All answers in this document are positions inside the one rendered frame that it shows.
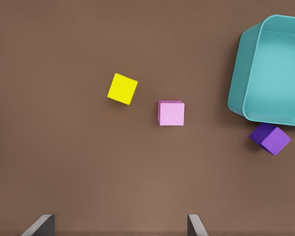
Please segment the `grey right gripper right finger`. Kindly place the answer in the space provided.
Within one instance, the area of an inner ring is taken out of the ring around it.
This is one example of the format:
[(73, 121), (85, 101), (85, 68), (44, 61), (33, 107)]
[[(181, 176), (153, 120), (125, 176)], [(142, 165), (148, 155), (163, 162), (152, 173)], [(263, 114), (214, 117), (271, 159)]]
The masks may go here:
[(187, 215), (187, 236), (208, 236), (208, 233), (196, 214)]

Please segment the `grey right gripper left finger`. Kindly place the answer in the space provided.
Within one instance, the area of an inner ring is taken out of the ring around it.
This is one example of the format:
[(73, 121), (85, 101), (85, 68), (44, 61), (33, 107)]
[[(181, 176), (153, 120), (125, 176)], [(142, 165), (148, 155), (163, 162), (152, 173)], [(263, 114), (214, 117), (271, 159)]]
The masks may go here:
[(55, 236), (54, 215), (42, 215), (21, 236)]

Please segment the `purple cube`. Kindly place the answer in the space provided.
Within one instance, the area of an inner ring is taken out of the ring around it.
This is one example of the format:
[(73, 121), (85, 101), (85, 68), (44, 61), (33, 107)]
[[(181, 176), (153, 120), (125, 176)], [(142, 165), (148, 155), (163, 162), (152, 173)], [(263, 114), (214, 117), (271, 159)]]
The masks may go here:
[(249, 138), (274, 156), (291, 141), (291, 138), (278, 126), (264, 122), (258, 125)]

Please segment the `pink cube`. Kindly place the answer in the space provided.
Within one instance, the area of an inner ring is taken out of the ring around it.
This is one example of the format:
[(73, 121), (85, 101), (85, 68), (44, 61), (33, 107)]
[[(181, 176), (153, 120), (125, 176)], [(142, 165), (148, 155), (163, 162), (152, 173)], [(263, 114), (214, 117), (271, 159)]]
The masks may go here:
[(160, 126), (184, 126), (185, 103), (180, 100), (158, 100)]

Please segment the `yellow cube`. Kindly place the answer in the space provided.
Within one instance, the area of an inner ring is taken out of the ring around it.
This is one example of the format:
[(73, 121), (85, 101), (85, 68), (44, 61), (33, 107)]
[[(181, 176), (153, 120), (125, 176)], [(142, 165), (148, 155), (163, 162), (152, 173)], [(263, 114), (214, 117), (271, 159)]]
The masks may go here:
[(123, 104), (130, 105), (137, 84), (138, 81), (115, 73), (107, 97)]

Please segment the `teal plastic bin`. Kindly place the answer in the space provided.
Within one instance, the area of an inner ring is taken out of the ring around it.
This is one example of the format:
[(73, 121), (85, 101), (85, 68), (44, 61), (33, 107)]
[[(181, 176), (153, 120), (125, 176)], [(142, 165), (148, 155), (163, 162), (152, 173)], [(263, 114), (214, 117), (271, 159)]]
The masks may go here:
[(295, 17), (271, 15), (242, 32), (227, 106), (250, 121), (295, 126)]

